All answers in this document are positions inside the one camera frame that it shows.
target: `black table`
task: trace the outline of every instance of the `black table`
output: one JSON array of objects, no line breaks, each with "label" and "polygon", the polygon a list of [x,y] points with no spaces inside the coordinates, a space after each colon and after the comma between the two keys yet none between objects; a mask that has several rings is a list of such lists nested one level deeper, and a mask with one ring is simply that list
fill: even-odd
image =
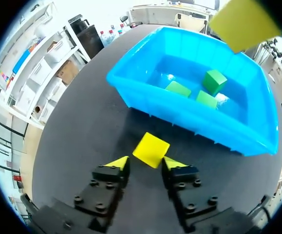
[{"label": "black table", "polygon": [[128,109],[105,80],[108,71],[158,25],[140,25],[103,49],[66,90],[42,133],[34,164],[37,206],[73,198],[91,179],[91,170],[131,156],[131,175],[109,234],[183,233],[161,178],[132,156],[145,132],[170,143],[167,155],[200,170],[205,195],[219,197],[219,210],[248,213],[275,192],[282,168],[282,109],[277,103],[280,143],[274,156],[244,157],[213,141],[143,112]]}]

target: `blue object on shelf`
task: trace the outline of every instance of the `blue object on shelf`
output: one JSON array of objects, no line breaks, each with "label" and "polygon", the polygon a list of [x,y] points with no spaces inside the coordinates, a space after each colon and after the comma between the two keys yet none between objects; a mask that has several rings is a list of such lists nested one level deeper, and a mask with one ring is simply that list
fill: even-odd
[{"label": "blue object on shelf", "polygon": [[[217,108],[196,101],[205,73],[226,78]],[[165,88],[177,81],[189,98]],[[261,67],[222,41],[180,28],[161,27],[137,43],[107,75],[128,107],[212,139],[245,156],[278,150],[275,100]]]},{"label": "blue object on shelf", "polygon": [[22,64],[24,63],[24,61],[27,59],[27,57],[29,56],[30,52],[28,50],[25,50],[25,52],[23,53],[23,55],[19,58],[18,62],[15,64],[14,68],[13,68],[13,72],[16,74],[20,67],[22,66]]}]

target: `floor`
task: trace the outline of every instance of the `floor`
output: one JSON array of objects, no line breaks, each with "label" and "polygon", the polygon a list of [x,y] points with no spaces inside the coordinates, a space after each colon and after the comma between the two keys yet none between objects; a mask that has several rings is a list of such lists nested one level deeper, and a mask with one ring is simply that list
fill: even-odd
[{"label": "floor", "polygon": [[32,181],[35,156],[37,153],[42,130],[28,124],[26,135],[24,138],[24,149],[20,159],[20,175],[24,185],[23,192],[27,193],[30,199],[33,199]]},{"label": "floor", "polygon": [[41,138],[42,130],[32,125],[28,125],[26,136],[24,139],[25,154],[22,154],[20,161],[20,173],[24,185],[23,191],[33,200],[32,196],[32,180],[35,156],[37,153],[39,141]]}]

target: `bottle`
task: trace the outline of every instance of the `bottle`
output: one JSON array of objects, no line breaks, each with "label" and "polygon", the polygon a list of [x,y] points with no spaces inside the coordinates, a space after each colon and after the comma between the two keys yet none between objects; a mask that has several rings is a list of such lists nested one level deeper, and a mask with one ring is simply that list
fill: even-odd
[{"label": "bottle", "polygon": [[120,37],[121,35],[122,35],[122,30],[118,30],[118,33],[116,34],[114,40]]},{"label": "bottle", "polygon": [[120,25],[120,28],[122,30],[122,34],[126,33],[127,31],[130,30],[130,27],[125,26],[123,23]]},{"label": "bottle", "polygon": [[114,36],[116,37],[118,35],[116,28],[113,25],[111,25],[111,28],[112,28]]},{"label": "bottle", "polygon": [[103,31],[101,31],[100,33],[101,33],[100,38],[101,38],[101,41],[103,43],[103,46],[106,47],[107,46],[107,38],[106,38],[107,36],[104,34]]},{"label": "bottle", "polygon": [[112,30],[110,30],[110,31],[108,31],[109,32],[109,35],[108,35],[108,37],[107,37],[107,44],[109,45],[113,40],[114,40],[114,38],[115,38],[115,35],[114,35],[114,33],[113,33],[113,31]]}]

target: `screw head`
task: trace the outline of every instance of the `screw head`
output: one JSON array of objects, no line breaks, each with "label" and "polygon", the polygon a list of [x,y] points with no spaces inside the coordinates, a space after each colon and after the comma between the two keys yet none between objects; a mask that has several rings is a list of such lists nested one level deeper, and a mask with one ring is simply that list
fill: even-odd
[{"label": "screw head", "polygon": [[201,186],[201,181],[200,181],[200,179],[196,179],[196,180],[194,181],[194,183],[193,183],[193,186],[194,186],[194,187],[199,187],[199,186]]},{"label": "screw head", "polygon": [[176,185],[176,187],[177,187],[178,189],[184,189],[184,188],[185,188],[185,183],[183,183],[183,182],[178,183],[178,184]]},{"label": "screw head", "polygon": [[214,206],[218,203],[218,197],[217,196],[212,196],[209,200],[208,200],[208,204],[211,206]]},{"label": "screw head", "polygon": [[73,223],[69,220],[66,220],[66,221],[63,222],[63,228],[64,229],[71,230],[72,225],[73,225]]},{"label": "screw head", "polygon": [[98,185],[98,182],[97,182],[95,179],[92,179],[92,180],[90,181],[90,185],[91,185],[91,186],[97,186],[97,185]]},{"label": "screw head", "polygon": [[74,201],[75,201],[75,203],[81,203],[81,202],[83,202],[83,199],[80,196],[75,196]]},{"label": "screw head", "polygon": [[96,205],[95,205],[95,208],[98,210],[98,211],[103,211],[106,209],[106,207],[104,206],[104,204],[102,202],[98,202]]},{"label": "screw head", "polygon": [[195,206],[195,204],[190,203],[189,205],[187,205],[187,206],[185,207],[185,209],[186,209],[186,212],[194,212],[195,209],[196,209],[196,206]]},{"label": "screw head", "polygon": [[114,186],[114,184],[113,183],[111,183],[111,182],[107,182],[106,183],[106,188],[107,189],[113,189],[115,186]]}]

